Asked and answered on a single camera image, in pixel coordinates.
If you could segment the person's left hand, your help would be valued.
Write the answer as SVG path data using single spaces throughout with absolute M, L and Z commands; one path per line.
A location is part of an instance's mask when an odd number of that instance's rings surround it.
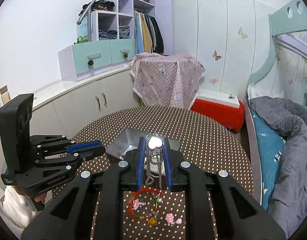
M 28 196 L 28 195 L 26 195 L 26 194 L 19 188 L 18 185 L 14 185 L 13 188 L 15 189 L 15 191 L 16 191 L 19 195 L 21 195 L 21 196 L 26 196 L 26 197 Z M 43 193 L 43 194 L 40 194 L 40 195 L 38 195 L 38 196 L 35 197 L 35 202 L 43 201 L 43 200 L 45 200 L 46 197 L 47 197 L 47 193 L 46 193 L 46 192 Z

